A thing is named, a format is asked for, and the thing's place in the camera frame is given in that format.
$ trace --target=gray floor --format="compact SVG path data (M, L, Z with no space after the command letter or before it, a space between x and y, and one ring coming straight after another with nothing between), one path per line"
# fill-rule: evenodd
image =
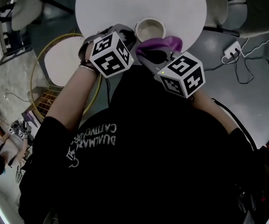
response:
M75 0L56 1L70 8L75 6ZM238 28L244 22L246 15L246 5L230 5L229 16L223 27L228 29ZM45 5L42 24L39 26L31 25L28 28L35 53L38 55L52 39L69 33L75 28L78 27L74 15L69 15L53 6ZM232 44L235 39L233 36L203 31L188 51L203 62L204 68L213 68L221 64L223 50ZM269 34L251 38L243 50L244 54L268 39ZM238 41L242 45L245 39L238 39ZM269 44L250 55L250 57L256 56L265 56L269 59ZM238 61L238 74L242 81L247 81L248 71L243 60L241 57ZM41 61L41 67L45 76L47 76L43 61ZM257 146L261 147L269 139L269 65L265 60L255 60L248 61L248 67L255 76L250 84L239 84L234 65L229 64L216 71L206 72L204 89L210 96L224 103L236 114L254 138ZM111 93L117 86L120 77L115 76L110 79ZM25 90L16 91L18 95L19 93L25 95ZM106 83L103 82L100 94L92 109L85 115L84 120L105 108L107 108Z

